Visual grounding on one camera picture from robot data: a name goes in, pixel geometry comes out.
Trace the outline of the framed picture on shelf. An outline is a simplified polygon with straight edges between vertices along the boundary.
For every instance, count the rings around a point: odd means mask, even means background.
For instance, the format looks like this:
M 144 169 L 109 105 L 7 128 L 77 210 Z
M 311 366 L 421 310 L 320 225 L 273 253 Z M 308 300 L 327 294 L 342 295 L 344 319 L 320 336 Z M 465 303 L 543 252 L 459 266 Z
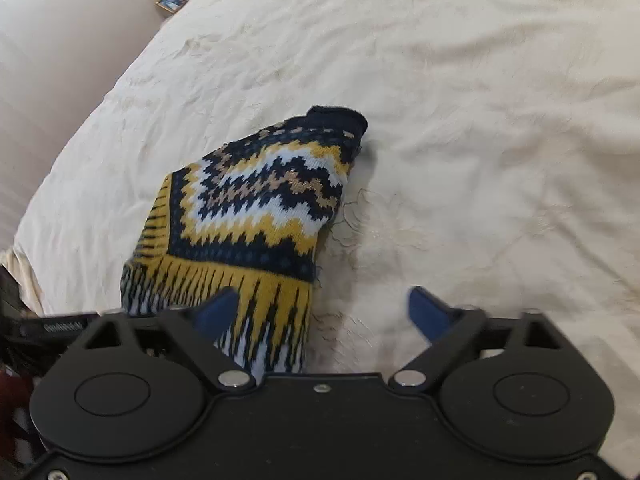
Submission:
M 188 0 L 157 0 L 155 4 L 166 13 L 176 14 L 187 2 Z

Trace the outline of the cream bedspread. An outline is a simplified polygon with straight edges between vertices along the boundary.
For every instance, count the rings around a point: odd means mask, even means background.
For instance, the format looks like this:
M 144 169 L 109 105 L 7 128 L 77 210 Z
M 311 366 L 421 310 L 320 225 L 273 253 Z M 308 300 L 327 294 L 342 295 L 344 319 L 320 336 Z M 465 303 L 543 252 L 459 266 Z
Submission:
M 369 128 L 320 246 L 306 367 L 390 374 L 420 285 L 548 315 L 639 471 L 639 0 L 192 0 L 55 161 L 2 256 L 40 313 L 114 309 L 166 174 L 315 105 Z

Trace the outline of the patterned knit sweater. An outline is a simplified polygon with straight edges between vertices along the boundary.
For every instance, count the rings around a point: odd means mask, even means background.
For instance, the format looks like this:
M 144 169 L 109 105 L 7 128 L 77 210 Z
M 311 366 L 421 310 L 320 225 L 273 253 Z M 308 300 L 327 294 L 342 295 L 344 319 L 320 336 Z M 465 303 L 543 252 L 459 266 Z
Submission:
M 320 234 L 367 128 L 315 106 L 168 174 L 122 269 L 122 308 L 195 307 L 230 287 L 239 307 L 217 347 L 255 377 L 299 372 Z

